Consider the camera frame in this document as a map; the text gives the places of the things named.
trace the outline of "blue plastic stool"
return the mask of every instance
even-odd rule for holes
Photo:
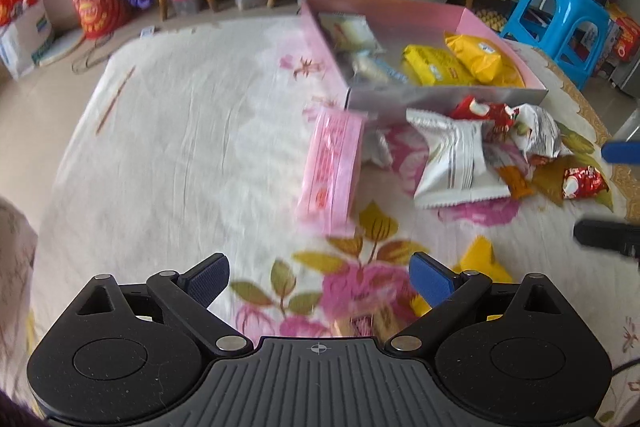
[[[609,14],[594,0],[555,0],[556,9],[551,21],[532,20],[527,11],[533,0],[520,0],[500,34],[542,49],[551,57],[572,82],[582,89],[600,57],[609,31]],[[574,31],[583,22],[598,29],[591,51],[582,60],[569,46]]]

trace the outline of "metal screw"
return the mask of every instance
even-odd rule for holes
[[[422,341],[412,335],[400,335],[391,340],[391,347],[398,351],[415,351],[420,349],[420,346],[422,346]]]
[[[222,351],[238,351],[246,346],[246,340],[237,335],[227,335],[226,337],[220,337],[216,342],[216,346]]]

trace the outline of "bed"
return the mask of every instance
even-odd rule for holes
[[[607,197],[562,208],[534,196],[416,210],[411,193],[428,151],[398,126],[388,134],[392,170],[362,169],[353,213],[362,235],[325,240],[300,232],[292,217],[314,114],[337,104],[304,42],[296,17],[245,18],[139,39],[111,58],[40,230],[37,336],[95,274],[143,282],[215,251],[230,260],[231,284],[210,310],[253,340],[330,335],[326,317],[381,282],[408,321],[410,253],[453,266],[484,235],[514,279],[531,271],[551,278],[614,367],[638,356],[638,268],[579,247],[572,228],[583,215],[638,219],[640,188],[628,168],[602,161],[604,126],[548,58],[514,44],[548,88],[543,107],[562,124],[565,144],[602,167]],[[625,424],[638,393],[640,368],[620,372],[598,418]]]

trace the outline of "white shopping bag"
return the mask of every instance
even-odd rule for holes
[[[22,14],[0,28],[0,57],[14,79],[31,73],[53,42],[53,28],[42,0],[29,6],[22,1]]]

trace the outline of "red candy wrapper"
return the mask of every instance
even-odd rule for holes
[[[494,122],[494,128],[487,138],[504,140],[516,121],[517,109],[505,103],[481,103],[468,96],[449,115],[454,120],[487,120]]]
[[[597,169],[587,166],[564,171],[562,197],[565,200],[593,198],[601,190],[609,190],[609,187]]]

